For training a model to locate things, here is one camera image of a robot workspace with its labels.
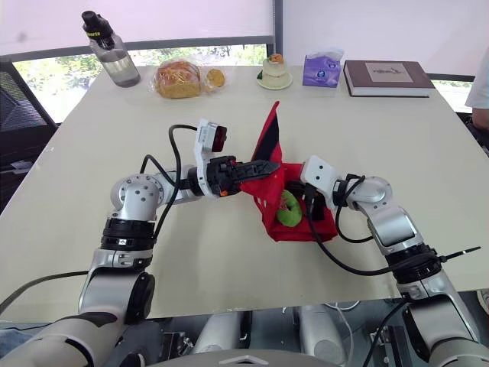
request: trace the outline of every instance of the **chair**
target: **chair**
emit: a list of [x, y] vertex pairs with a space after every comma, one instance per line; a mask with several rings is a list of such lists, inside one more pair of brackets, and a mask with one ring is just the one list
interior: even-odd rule
[[56, 130], [14, 65], [0, 61], [0, 213]]
[[487, 153], [489, 151], [489, 132], [487, 130], [481, 130], [476, 128], [472, 123], [472, 115], [459, 116], [464, 122], [465, 127], [471, 132], [475, 141], [484, 149]]

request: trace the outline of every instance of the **cable connector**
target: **cable connector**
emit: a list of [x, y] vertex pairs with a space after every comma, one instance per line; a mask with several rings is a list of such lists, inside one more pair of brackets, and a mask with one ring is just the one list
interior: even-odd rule
[[313, 185], [311, 185], [310, 183], [306, 183], [306, 187], [304, 188], [303, 200], [308, 210], [313, 206], [316, 192], [317, 189]]

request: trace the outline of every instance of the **green toy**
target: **green toy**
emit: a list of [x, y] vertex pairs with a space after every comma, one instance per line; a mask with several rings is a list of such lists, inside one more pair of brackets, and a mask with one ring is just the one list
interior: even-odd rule
[[300, 209], [299, 201], [287, 190], [282, 192], [280, 208], [277, 211], [277, 219], [286, 227], [297, 226], [303, 218], [303, 211]]

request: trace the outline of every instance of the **bottle cap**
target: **bottle cap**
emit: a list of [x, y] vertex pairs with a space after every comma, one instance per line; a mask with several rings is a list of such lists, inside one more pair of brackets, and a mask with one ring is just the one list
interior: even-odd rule
[[82, 19], [85, 22], [83, 30], [86, 32], [86, 35], [93, 40], [111, 37], [114, 32], [108, 21], [94, 11], [84, 11], [82, 13]]

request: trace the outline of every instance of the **tissue box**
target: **tissue box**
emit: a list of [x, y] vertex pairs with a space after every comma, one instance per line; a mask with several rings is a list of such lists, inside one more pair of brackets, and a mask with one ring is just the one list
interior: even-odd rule
[[339, 60], [335, 60], [325, 54], [306, 55], [303, 86], [328, 86], [335, 88], [338, 85], [341, 71]]

